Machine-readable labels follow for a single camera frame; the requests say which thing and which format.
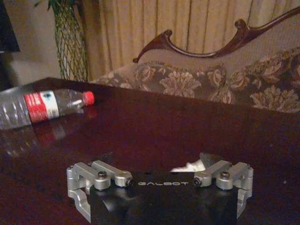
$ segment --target red bottle label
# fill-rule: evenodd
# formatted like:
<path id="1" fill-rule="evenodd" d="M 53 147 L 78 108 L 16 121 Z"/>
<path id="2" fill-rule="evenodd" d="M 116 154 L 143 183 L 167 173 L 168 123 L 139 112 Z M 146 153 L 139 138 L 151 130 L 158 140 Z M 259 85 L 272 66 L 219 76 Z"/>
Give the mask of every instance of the red bottle label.
<path id="1" fill-rule="evenodd" d="M 58 106 L 53 91 L 42 91 L 24 95 L 32 123 L 59 117 Z"/>

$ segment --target sofa cushion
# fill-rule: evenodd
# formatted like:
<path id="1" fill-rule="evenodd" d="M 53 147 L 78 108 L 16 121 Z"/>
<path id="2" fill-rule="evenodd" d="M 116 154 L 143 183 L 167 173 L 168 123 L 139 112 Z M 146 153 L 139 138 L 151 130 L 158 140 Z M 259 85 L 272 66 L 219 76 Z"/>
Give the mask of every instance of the sofa cushion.
<path id="1" fill-rule="evenodd" d="M 151 61 L 138 65 L 135 79 L 137 87 L 144 91 L 300 112 L 300 47 L 226 73 L 224 64 L 203 70 Z"/>
<path id="2" fill-rule="evenodd" d="M 117 71 L 111 71 L 110 73 L 101 76 L 99 79 L 94 80 L 91 83 L 132 89 L 132 85 L 130 84 L 128 79 L 119 74 Z"/>

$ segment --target red bottle cap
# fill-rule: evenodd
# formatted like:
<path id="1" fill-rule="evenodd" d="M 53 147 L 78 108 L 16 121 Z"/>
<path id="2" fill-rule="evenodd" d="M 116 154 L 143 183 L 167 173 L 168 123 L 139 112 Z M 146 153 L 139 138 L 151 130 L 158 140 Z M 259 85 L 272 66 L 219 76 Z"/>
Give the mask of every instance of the red bottle cap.
<path id="1" fill-rule="evenodd" d="M 83 93 L 83 102 L 85 105 L 92 105 L 95 102 L 95 97 L 93 92 L 86 91 Z"/>

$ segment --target beige curtain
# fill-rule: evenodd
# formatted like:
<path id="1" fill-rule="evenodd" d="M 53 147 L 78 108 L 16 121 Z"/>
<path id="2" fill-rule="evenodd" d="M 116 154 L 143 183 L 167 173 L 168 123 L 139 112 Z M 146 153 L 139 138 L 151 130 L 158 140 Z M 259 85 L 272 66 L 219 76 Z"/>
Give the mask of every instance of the beige curtain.
<path id="1" fill-rule="evenodd" d="M 230 41 L 236 20 L 257 27 L 299 5 L 300 0 L 84 0 L 90 79 L 130 63 L 166 29 L 179 48 L 209 53 Z"/>

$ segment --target sofa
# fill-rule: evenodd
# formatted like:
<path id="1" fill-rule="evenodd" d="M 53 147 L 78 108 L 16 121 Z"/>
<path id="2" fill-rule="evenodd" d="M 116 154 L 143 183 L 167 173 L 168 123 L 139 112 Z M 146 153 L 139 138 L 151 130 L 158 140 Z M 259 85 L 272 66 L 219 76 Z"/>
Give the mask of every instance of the sofa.
<path id="1" fill-rule="evenodd" d="M 300 113 L 300 7 L 262 27 L 235 26 L 233 39 L 208 54 L 179 49 L 167 30 L 93 83 Z"/>

